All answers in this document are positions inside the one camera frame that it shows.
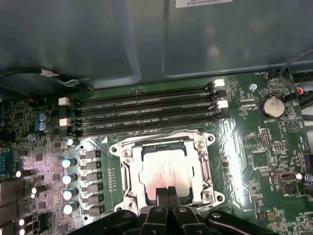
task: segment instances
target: screw hole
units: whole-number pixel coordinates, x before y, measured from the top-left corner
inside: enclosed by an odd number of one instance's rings
[[[222,196],[217,196],[216,199],[217,199],[219,202],[223,201],[223,197],[222,197]]]

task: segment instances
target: screw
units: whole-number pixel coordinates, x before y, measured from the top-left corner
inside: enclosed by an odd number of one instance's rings
[[[129,201],[129,204],[128,204],[129,209],[135,209],[136,206],[137,206],[137,204],[134,200]]]
[[[216,212],[212,213],[212,216],[214,218],[221,218],[221,215],[219,213],[216,213]]]
[[[187,209],[186,209],[185,207],[180,207],[178,210],[179,210],[180,212],[186,212],[186,211],[187,211]]]
[[[129,149],[124,149],[123,152],[122,152],[122,156],[124,158],[129,158],[129,157],[132,156],[132,152]]]
[[[217,196],[217,197],[216,197],[216,199],[217,199],[219,202],[223,201],[223,197],[222,197],[222,196],[220,196],[220,195],[219,195],[219,196]]]
[[[156,208],[156,212],[162,212],[163,209],[161,207]]]
[[[197,150],[203,149],[204,148],[204,142],[203,141],[197,141],[195,142],[195,147]]]
[[[211,194],[210,192],[203,192],[202,197],[204,198],[204,200],[209,200],[211,198]]]
[[[249,85],[249,89],[250,89],[250,91],[254,92],[258,89],[258,85],[252,83]]]

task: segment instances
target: cpu socket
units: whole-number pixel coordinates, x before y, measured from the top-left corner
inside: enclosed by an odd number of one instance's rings
[[[115,210],[140,213],[156,204],[156,188],[175,186],[181,205],[213,208],[225,196],[213,189],[207,148],[215,136],[199,130],[127,138],[110,147],[121,162],[123,202]]]

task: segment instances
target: motherboard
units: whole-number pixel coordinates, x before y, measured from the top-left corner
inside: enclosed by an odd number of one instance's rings
[[[293,92],[254,72],[2,102],[2,234],[139,214],[169,186],[202,215],[313,234],[313,156]]]

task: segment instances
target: sticker label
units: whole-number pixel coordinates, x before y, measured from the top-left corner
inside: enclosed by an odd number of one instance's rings
[[[233,0],[176,0],[176,8],[232,2]]]

